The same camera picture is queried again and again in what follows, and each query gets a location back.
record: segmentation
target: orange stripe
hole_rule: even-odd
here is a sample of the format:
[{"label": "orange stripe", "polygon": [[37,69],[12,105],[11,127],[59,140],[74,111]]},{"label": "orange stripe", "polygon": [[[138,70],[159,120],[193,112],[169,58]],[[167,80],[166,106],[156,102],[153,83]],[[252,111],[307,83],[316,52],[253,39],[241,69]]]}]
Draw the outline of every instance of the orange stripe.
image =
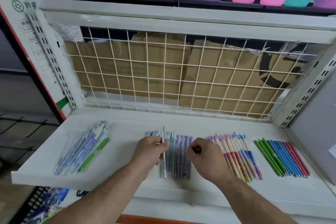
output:
[{"label": "orange stripe", "polygon": [[119,223],[119,224],[195,224],[196,222],[167,220],[167,219],[122,214],[117,219],[116,223]]},{"label": "orange stripe", "polygon": [[55,106],[56,109],[58,110],[58,112],[59,112],[59,114],[61,115],[61,117],[63,118],[63,120],[66,120],[66,117],[65,117],[64,113],[57,107],[57,105],[56,105],[55,101],[53,100],[53,98],[51,97],[51,95],[50,95],[50,93],[49,93],[47,87],[44,85],[44,83],[43,83],[43,81],[42,81],[42,79],[41,79],[39,73],[37,72],[37,70],[36,70],[34,64],[33,64],[32,61],[30,60],[30,58],[29,58],[29,56],[28,56],[28,53],[27,53],[26,49],[23,47],[23,45],[22,45],[22,43],[21,43],[21,41],[20,41],[18,35],[17,35],[16,32],[14,31],[12,25],[10,24],[10,22],[9,22],[8,18],[6,17],[5,12],[2,10],[2,7],[1,7],[1,6],[0,6],[0,14],[2,14],[3,18],[5,19],[7,25],[9,26],[10,30],[12,31],[12,33],[13,33],[13,35],[14,35],[16,41],[19,43],[19,46],[20,46],[21,49],[23,50],[24,55],[26,56],[26,58],[28,59],[29,63],[30,63],[31,66],[33,67],[33,69],[34,69],[35,73],[37,74],[37,77],[40,79],[40,81],[41,81],[43,87],[46,89],[46,91],[47,91],[47,93],[48,93],[50,99],[52,100],[54,106]]}]

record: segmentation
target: cardboard box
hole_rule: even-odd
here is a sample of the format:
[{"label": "cardboard box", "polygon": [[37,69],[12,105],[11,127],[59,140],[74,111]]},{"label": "cardboard box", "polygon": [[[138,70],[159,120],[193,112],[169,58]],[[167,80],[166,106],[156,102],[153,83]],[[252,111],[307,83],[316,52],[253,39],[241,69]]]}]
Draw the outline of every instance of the cardboard box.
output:
[{"label": "cardboard box", "polygon": [[143,43],[128,44],[123,41],[107,41],[93,45],[92,42],[77,42],[77,48],[76,43],[66,41],[65,45],[71,55],[73,68],[82,89],[92,91],[88,87],[90,86],[89,79],[94,91],[105,92],[104,88],[106,86],[108,93],[120,94],[120,85],[123,95],[134,95],[133,90],[135,90],[137,96],[148,97],[148,91],[150,91],[155,92],[150,93],[150,97],[163,98],[162,93],[164,92],[165,98],[178,99],[181,70],[183,64],[187,64],[190,54],[189,43],[183,48],[184,35],[167,34],[166,55],[165,34],[148,33],[147,42],[151,42],[151,44],[147,45],[145,43],[146,35],[143,32],[138,32],[132,37],[132,40]]},{"label": "cardboard box", "polygon": [[[203,46],[203,44],[204,44],[203,40],[195,41],[195,45],[197,46]],[[201,65],[216,67],[221,54],[221,49],[211,49],[207,47],[222,48],[222,45],[215,44],[210,41],[206,41],[205,43]],[[264,115],[255,115],[255,114],[247,115],[247,113],[267,114],[274,104],[263,102],[253,103],[251,101],[246,100],[275,102],[281,95],[283,90],[287,88],[290,85],[290,83],[293,82],[297,77],[297,75],[295,74],[290,74],[286,78],[287,72],[291,71],[294,73],[299,73],[303,65],[307,62],[305,60],[299,60],[296,63],[295,67],[293,67],[296,61],[295,58],[281,56],[280,59],[278,60],[279,58],[278,54],[270,54],[264,52],[262,56],[260,56],[260,54],[251,52],[249,50],[242,51],[240,48],[228,45],[225,47],[231,48],[232,50],[228,49],[223,50],[217,72],[216,68],[200,67],[197,83],[195,83],[195,81],[198,73],[198,67],[197,66],[187,67],[185,81],[190,82],[183,83],[181,94],[190,95],[190,97],[181,96],[179,101],[180,106],[189,108],[192,107],[208,110],[218,110],[226,114],[233,114],[233,112],[235,112],[234,113],[235,115],[261,118]],[[201,53],[202,53],[201,47],[193,48],[191,55],[189,57],[188,65],[199,65]],[[234,69],[239,56],[240,60],[237,65],[237,69]],[[268,79],[267,77],[269,75],[269,72],[259,71],[259,70],[270,71],[272,70],[274,65],[275,67],[273,71],[281,73],[272,72]],[[253,71],[251,73],[250,70],[244,70],[244,69],[255,69],[258,71]],[[229,86],[213,85],[211,88],[210,83],[212,82],[230,84],[230,85]],[[255,88],[251,86],[261,86],[261,87],[264,86],[267,88],[266,89],[263,88],[261,90],[261,88]],[[192,95],[194,93],[194,90],[195,90],[195,96],[198,97],[194,97],[193,100]]]}]

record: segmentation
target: pile of pens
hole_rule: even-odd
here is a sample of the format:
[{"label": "pile of pens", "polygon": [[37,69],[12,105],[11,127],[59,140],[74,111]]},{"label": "pile of pens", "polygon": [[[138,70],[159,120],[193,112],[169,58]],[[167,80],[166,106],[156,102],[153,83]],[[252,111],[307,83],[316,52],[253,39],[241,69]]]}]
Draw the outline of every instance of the pile of pens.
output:
[{"label": "pile of pens", "polygon": [[63,150],[65,156],[59,158],[54,175],[83,171],[110,140],[109,130],[106,121],[99,121],[85,131],[78,140],[75,140],[73,145],[69,140],[69,150],[66,153],[65,149]]},{"label": "pile of pens", "polygon": [[255,162],[252,151],[246,142],[246,136],[232,133],[231,135],[209,136],[207,138],[218,144],[223,152],[226,163],[234,174],[244,182],[262,180],[263,176]]},{"label": "pile of pens", "polygon": [[262,152],[268,163],[278,176],[291,176],[308,178],[310,172],[292,142],[255,140],[255,145]]},{"label": "pile of pens", "polygon": [[166,132],[165,127],[159,133],[158,130],[147,132],[146,136],[161,136],[166,139],[168,150],[163,153],[160,162],[160,178],[171,176],[178,180],[190,180],[191,161],[187,159],[186,150],[192,143],[192,136],[176,135],[174,132]]}]

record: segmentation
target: person's left hand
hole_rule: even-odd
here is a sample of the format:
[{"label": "person's left hand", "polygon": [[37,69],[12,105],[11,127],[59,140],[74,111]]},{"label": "person's left hand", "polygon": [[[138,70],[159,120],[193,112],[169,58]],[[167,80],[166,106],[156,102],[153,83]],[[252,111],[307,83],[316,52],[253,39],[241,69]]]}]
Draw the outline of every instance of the person's left hand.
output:
[{"label": "person's left hand", "polygon": [[167,142],[161,143],[161,137],[149,136],[142,138],[133,153],[130,165],[143,171],[146,179],[148,172],[159,163],[160,155],[168,150]]}]

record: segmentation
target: teal container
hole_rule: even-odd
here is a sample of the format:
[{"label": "teal container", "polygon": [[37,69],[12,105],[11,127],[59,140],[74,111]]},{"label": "teal container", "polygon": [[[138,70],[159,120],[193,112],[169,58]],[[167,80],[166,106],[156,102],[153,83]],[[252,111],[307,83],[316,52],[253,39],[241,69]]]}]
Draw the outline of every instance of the teal container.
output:
[{"label": "teal container", "polygon": [[311,0],[286,0],[284,6],[290,7],[305,7]]}]

